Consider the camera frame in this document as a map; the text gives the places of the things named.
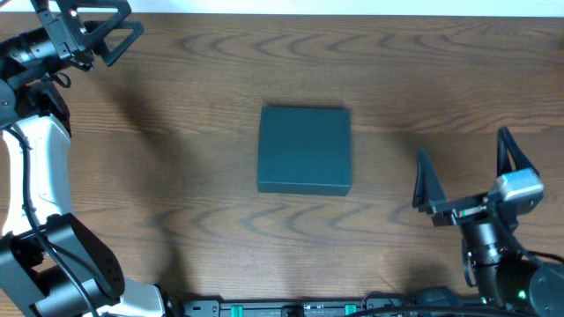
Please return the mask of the dark green box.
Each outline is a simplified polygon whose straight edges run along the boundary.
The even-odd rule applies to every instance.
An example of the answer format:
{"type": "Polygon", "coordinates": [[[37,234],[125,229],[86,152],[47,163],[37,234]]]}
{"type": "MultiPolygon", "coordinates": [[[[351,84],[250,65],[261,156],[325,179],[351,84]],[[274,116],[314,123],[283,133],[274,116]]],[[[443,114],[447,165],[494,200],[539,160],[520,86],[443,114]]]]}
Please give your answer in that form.
{"type": "Polygon", "coordinates": [[[351,113],[339,107],[263,107],[257,189],[345,196],[353,184],[351,113]]]}

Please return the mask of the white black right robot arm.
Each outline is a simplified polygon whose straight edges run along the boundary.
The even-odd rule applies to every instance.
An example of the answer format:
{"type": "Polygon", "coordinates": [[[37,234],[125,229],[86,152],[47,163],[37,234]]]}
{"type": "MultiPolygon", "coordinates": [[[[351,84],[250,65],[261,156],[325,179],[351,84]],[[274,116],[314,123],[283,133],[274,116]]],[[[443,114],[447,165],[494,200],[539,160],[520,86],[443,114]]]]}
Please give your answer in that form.
{"type": "Polygon", "coordinates": [[[537,168],[508,128],[497,131],[497,174],[484,193],[448,201],[425,150],[417,154],[414,209],[434,226],[456,226],[462,234],[466,283],[484,305],[508,313],[558,316],[563,313],[563,259],[526,249],[516,238],[518,217],[544,197],[537,168]]]}

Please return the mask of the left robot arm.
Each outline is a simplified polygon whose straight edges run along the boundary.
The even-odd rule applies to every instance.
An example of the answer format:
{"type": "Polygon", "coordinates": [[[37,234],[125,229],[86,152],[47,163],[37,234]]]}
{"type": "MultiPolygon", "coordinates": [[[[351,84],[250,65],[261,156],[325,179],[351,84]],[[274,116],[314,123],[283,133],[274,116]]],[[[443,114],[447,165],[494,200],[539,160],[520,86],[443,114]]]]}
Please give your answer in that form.
{"type": "Polygon", "coordinates": [[[26,316],[163,316],[159,287],[125,277],[114,253],[75,216],[68,155],[68,68],[114,64],[143,33],[125,1],[33,3],[41,22],[1,45],[1,135],[10,206],[1,237],[1,287],[26,316]]]}

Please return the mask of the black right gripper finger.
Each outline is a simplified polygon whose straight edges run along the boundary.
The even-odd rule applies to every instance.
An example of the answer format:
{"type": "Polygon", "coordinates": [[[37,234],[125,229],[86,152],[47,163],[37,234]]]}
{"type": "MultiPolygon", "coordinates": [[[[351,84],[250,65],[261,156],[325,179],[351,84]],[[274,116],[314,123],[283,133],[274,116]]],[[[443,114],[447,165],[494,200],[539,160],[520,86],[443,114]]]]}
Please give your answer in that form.
{"type": "Polygon", "coordinates": [[[425,149],[417,153],[417,175],[412,198],[412,207],[419,212],[434,214],[436,206],[447,201],[446,195],[425,149]]]}
{"type": "Polygon", "coordinates": [[[497,131],[497,175],[512,173],[520,170],[531,169],[537,176],[538,169],[517,145],[507,127],[497,131]]]}

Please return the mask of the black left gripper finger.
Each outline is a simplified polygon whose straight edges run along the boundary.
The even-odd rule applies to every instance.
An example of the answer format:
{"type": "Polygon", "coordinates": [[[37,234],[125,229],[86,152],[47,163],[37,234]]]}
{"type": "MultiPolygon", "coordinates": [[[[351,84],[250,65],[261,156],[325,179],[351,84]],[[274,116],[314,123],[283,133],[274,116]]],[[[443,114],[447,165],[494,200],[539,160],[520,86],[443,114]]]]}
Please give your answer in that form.
{"type": "Polygon", "coordinates": [[[104,36],[97,37],[87,51],[86,67],[93,67],[99,57],[107,67],[111,67],[122,54],[143,34],[141,22],[123,21],[111,28],[104,36]]]}
{"type": "Polygon", "coordinates": [[[64,25],[79,47],[92,47],[103,40],[130,14],[126,0],[56,0],[64,25]],[[94,19],[83,9],[108,9],[102,19],[94,19]]]}

